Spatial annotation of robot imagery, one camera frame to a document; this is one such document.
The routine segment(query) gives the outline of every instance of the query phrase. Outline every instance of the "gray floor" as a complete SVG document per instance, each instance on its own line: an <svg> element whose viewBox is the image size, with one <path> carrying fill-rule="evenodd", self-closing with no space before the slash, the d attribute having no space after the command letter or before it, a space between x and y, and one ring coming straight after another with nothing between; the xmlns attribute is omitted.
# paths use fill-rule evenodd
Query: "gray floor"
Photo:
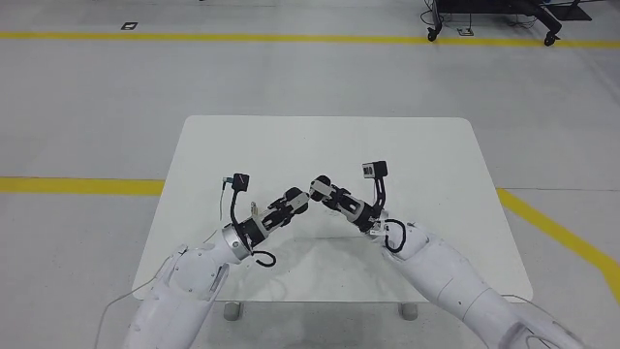
<svg viewBox="0 0 620 349"><path fill-rule="evenodd" d="M567 24L563 38L620 40L619 3L585 9L595 21ZM424 36L424 10L422 0L0 0L0 31L115 32L138 21L144 32ZM474 16L474 31L544 35L493 16ZM0 40L0 175L164 178L191 114L460 116L497 186L620 260L619 58L618 49ZM90 346L102 307L133 282L156 205L0 195L0 346ZM594 347L617 347L620 307L600 272L507 216L534 300ZM110 311L101 348L118 347L137 307ZM215 311L196 348L481 347L431 305L414 323L392 304L255 303L236 323Z"/></svg>

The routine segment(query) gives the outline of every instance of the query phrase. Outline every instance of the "yellow floor line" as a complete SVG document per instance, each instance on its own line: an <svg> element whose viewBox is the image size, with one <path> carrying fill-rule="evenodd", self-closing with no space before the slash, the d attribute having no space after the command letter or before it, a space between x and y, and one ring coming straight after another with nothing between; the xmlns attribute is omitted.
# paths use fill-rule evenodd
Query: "yellow floor line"
<svg viewBox="0 0 620 349"><path fill-rule="evenodd" d="M0 177L0 193L159 196L163 188L164 181L158 179ZM620 265L615 260L514 194L501 188L497 189L497 194L504 207L601 270L620 304Z"/></svg>
<svg viewBox="0 0 620 349"><path fill-rule="evenodd" d="M163 180L0 177L0 193L159 196Z"/></svg>
<svg viewBox="0 0 620 349"><path fill-rule="evenodd" d="M191 33L86 33L55 31L0 31L5 40L86 40L86 41L151 41L151 42L277 42L325 44L430 45L425 36L390 35L313 35L313 34L191 34ZM541 39L446 38L434 44L442 46L477 46L534 48L544 47ZM620 41L558 41L558 48L620 48Z"/></svg>
<svg viewBox="0 0 620 349"><path fill-rule="evenodd" d="M586 262L601 270L607 285L611 289L611 293L616 298L618 304L620 304L620 265L615 260L551 218L529 206L514 194L504 189L497 189L497 195L502 205L514 214L528 221L543 233L579 255Z"/></svg>

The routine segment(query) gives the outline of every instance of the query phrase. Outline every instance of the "black wire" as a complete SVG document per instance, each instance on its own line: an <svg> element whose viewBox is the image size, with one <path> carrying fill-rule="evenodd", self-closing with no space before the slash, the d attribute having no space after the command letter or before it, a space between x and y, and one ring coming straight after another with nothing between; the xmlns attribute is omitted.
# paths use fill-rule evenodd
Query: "black wire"
<svg viewBox="0 0 620 349"><path fill-rule="evenodd" d="M403 246L405 246L405 239L407 238L407 228L405 227L405 224L403 224L402 222L400 222L398 220L388 219L388 220L386 220L386 222L393 223L393 224L398 224L403 229L403 239L402 239L402 241L400 241L400 245L398 245L398 248L392 248L391 246L389 246L388 235L386 235L386 241L385 241L386 249L389 252L391 252L391 253L398 253L398 252L402 251L403 250Z"/></svg>
<svg viewBox="0 0 620 349"><path fill-rule="evenodd" d="M579 2L579 4L581 3L594 3L594 2L606 2L607 0L582 0ZM563 2L563 3L547 3L547 4L542 4L543 7L553 7L553 6L564 6L567 4L572 4L573 2Z"/></svg>
<svg viewBox="0 0 620 349"><path fill-rule="evenodd" d="M263 266L265 268L270 268L275 266L276 263L276 259L275 259L275 255L272 254L271 252L267 252L267 251L254 251L254 253L252 253L252 255L266 255L268 257L271 258L271 263L263 263L260 260L257 260L256 263L260 266Z"/></svg>

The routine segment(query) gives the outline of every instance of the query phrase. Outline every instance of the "white table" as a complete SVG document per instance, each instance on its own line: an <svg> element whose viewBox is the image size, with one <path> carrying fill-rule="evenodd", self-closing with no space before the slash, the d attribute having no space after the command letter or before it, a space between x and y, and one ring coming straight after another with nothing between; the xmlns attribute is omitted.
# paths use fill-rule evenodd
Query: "white table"
<svg viewBox="0 0 620 349"><path fill-rule="evenodd" d="M191 116L170 165L134 288L181 243L199 244L230 222L222 177L250 175L236 216L265 209L318 175L372 202L361 164L386 160L390 217L420 221L467 256L500 294L532 298L474 131L460 118ZM306 213L260 245L277 265L253 258L232 267L219 301L420 302L425 299L344 216L311 202ZM145 291L137 291L143 299Z"/></svg>

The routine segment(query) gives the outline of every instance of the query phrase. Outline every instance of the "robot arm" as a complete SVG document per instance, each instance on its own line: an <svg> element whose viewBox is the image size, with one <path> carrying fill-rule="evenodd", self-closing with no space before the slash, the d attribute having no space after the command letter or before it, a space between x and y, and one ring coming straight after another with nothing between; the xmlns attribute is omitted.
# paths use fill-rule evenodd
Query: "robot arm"
<svg viewBox="0 0 620 349"><path fill-rule="evenodd" d="M241 223L234 218L238 192L246 191L249 175L230 178L233 199L232 224L198 248L181 245L157 272L150 292L129 327L123 349L187 349L201 329L211 306L226 281L231 264L238 265L255 253L269 234L308 208L308 195L294 187L266 211ZM270 265L275 264L275 257Z"/></svg>
<svg viewBox="0 0 620 349"><path fill-rule="evenodd" d="M376 187L383 187L383 181L378 179L388 174L385 162L366 164L363 168L364 176L374 178ZM382 253L425 298L461 320L488 348L525 348L531 338L541 338L563 349L584 347L556 321L506 301L465 257L420 224L397 220L384 223L380 214L385 190L377 193L377 203L370 206L330 184L324 175L310 187L313 200L343 213L362 233L380 243ZM377 236L378 228L385 238Z"/></svg>

